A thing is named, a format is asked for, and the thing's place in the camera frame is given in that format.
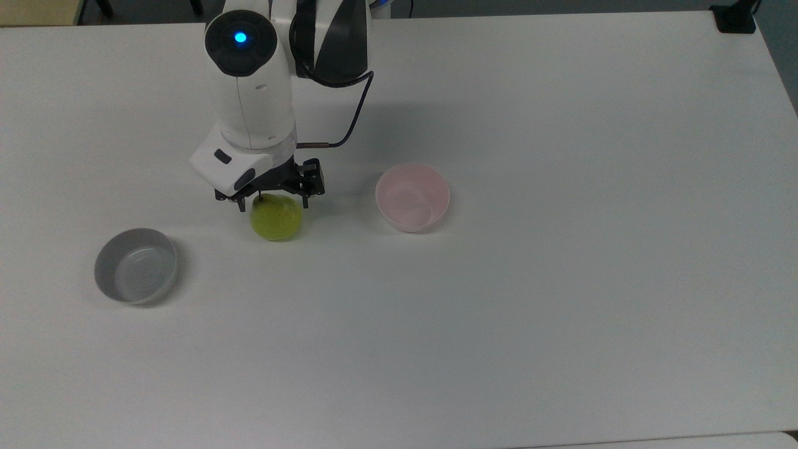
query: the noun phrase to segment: black cable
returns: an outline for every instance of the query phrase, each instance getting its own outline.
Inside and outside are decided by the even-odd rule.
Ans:
[[[356,85],[359,82],[368,80],[365,84],[365,87],[363,88],[363,94],[360,96],[360,102],[358,102],[358,108],[354,111],[354,117],[352,117],[352,123],[350,124],[349,130],[346,131],[346,135],[344,136],[344,138],[332,144],[328,142],[300,142],[297,144],[297,148],[337,148],[341,145],[344,145],[346,141],[349,140],[350,136],[352,135],[352,131],[354,131],[354,126],[358,123],[358,117],[360,117],[360,110],[363,108],[363,103],[365,102],[365,96],[369,92],[371,81],[374,79],[374,72],[370,70],[365,74],[361,75],[360,77],[348,82],[332,83],[320,79],[312,72],[310,72],[310,67],[302,63],[297,57],[296,49],[294,48],[293,45],[291,45],[291,43],[294,42],[295,32],[296,31],[294,29],[294,22],[291,22],[291,26],[288,29],[288,38],[289,38],[288,46],[291,48],[291,56],[294,57],[294,61],[296,62],[297,67],[299,67],[299,69],[301,69],[302,72],[305,74],[305,76],[307,76],[309,79],[316,81],[320,85],[323,85],[325,87],[332,87],[334,89],[340,89],[342,87],[350,87],[352,85]]]

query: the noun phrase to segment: table surface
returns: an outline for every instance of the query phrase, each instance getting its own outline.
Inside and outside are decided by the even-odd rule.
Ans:
[[[568,447],[569,449],[796,449],[798,443],[784,433],[764,433],[630,441],[627,443],[578,444]]]
[[[529,447],[798,427],[798,120],[709,12],[376,22],[361,120],[297,239],[188,158],[202,25],[0,30],[6,447]],[[296,81],[300,139],[360,94]],[[396,163],[452,204],[373,202]],[[157,228],[171,299],[93,283]]]

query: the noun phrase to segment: black bracket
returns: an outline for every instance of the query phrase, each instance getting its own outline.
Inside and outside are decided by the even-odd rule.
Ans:
[[[740,0],[731,6],[710,6],[717,29],[727,34],[753,34],[757,24],[752,10],[759,0]]]
[[[325,192],[322,165],[318,159],[309,159],[304,164],[297,165],[292,157],[285,164],[256,177],[233,196],[228,197],[219,190],[215,191],[215,196],[216,200],[227,200],[238,204],[239,211],[244,212],[246,210],[244,200],[253,193],[265,190],[284,190],[299,195],[302,197],[302,207],[307,209],[308,198],[313,195],[323,195]]]

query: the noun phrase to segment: pink bowl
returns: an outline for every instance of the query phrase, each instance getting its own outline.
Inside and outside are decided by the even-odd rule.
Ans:
[[[402,232],[419,232],[446,212],[449,191],[446,180],[423,164],[392,167],[377,183],[377,207],[385,219]]]

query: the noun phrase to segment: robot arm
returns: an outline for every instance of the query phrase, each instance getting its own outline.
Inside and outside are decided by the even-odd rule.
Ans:
[[[205,31],[218,121],[191,157],[216,199],[243,211],[244,198],[259,190],[299,194],[305,207],[324,193],[318,160],[294,163],[290,76],[329,87],[370,83],[369,29],[365,0],[228,0]]]

